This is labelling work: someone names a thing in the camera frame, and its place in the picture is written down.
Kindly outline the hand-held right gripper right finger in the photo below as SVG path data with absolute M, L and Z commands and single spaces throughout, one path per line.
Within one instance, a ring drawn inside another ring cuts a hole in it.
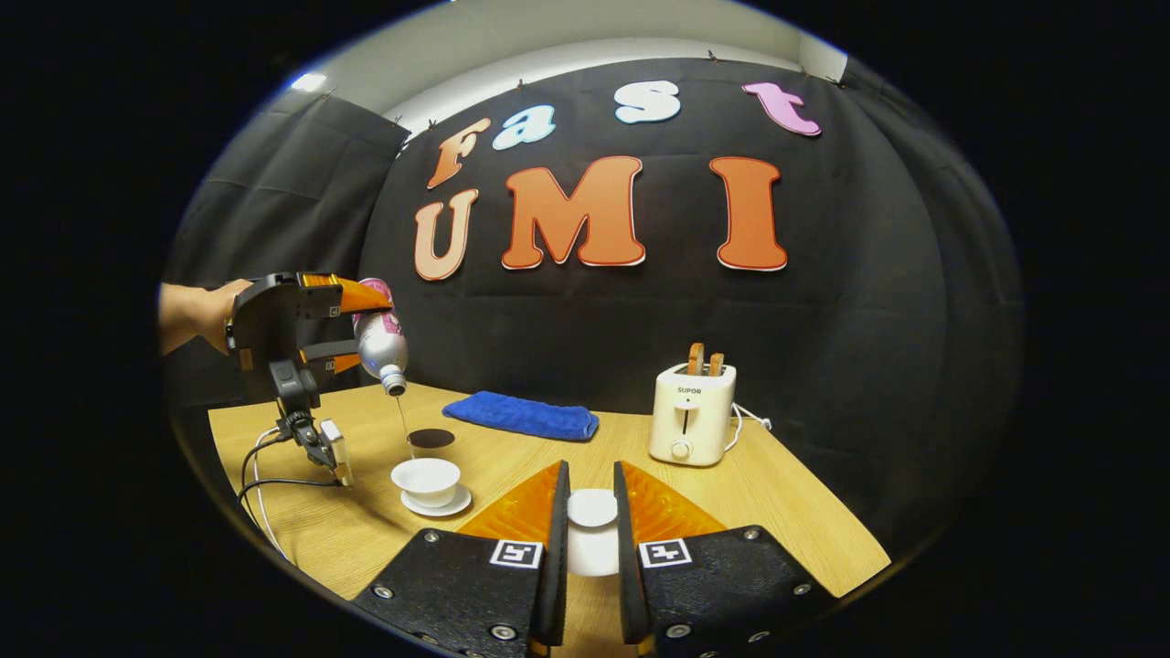
M 773 657 L 837 598 L 760 525 L 727 527 L 615 462 L 622 640 L 640 657 Z

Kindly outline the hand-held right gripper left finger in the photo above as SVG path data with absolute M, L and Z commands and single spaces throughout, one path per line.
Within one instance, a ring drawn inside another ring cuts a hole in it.
M 552 654 L 567 625 L 570 494 L 558 460 L 455 532 L 419 530 L 355 605 L 441 654 Z

